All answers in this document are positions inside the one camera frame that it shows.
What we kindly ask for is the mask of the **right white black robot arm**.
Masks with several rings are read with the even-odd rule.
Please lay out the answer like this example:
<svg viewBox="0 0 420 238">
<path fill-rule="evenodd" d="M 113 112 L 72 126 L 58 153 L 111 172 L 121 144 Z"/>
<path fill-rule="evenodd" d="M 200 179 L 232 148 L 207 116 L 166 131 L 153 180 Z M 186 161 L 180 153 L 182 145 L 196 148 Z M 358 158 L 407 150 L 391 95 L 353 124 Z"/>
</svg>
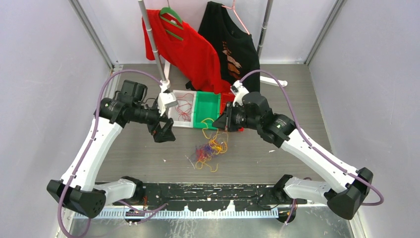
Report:
<svg viewBox="0 0 420 238">
<path fill-rule="evenodd" d="M 242 97 L 241 103 L 228 102 L 212 126 L 228 132 L 253 129 L 265 142 L 300 159 L 323 181 L 283 175 L 275 184 L 273 196 L 286 204 L 294 199 L 325 204 L 339 217 L 350 220 L 370 192 L 373 173 L 340 161 L 314 142 L 286 115 L 272 111 L 267 99 L 258 92 Z"/>
</svg>

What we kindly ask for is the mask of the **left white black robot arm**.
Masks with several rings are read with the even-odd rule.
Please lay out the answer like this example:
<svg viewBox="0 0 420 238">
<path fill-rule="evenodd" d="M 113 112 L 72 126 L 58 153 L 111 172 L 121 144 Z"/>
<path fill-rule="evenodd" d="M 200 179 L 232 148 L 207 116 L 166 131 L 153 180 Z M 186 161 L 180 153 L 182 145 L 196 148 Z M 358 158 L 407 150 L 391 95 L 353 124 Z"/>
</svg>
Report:
<svg viewBox="0 0 420 238">
<path fill-rule="evenodd" d="M 123 82 L 114 99 L 102 99 L 82 148 L 61 179 L 49 182 L 48 193 L 64 208 L 90 219 L 115 202 L 140 204 L 146 193 L 142 181 L 124 176 L 114 182 L 96 184 L 96 178 L 112 143 L 130 122 L 147 125 L 156 143 L 175 141 L 174 121 L 166 111 L 177 102 L 169 87 L 168 81 L 161 83 L 151 107 L 142 104 L 146 86 L 129 80 Z"/>
</svg>

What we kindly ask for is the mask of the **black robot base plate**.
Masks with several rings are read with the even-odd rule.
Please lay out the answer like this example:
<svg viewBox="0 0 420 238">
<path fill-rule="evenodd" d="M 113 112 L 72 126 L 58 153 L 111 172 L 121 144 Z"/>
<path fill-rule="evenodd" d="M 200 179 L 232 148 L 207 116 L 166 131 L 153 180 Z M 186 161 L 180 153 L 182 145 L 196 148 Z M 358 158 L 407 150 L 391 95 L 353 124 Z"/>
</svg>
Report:
<svg viewBox="0 0 420 238">
<path fill-rule="evenodd" d="M 291 200 L 275 195 L 272 184 L 210 184 L 210 183 L 145 183 L 145 194 L 125 200 L 126 203 L 146 205 L 148 210 L 163 204 L 167 211 L 225 211 L 229 204 L 234 211 L 265 211 Z"/>
</svg>

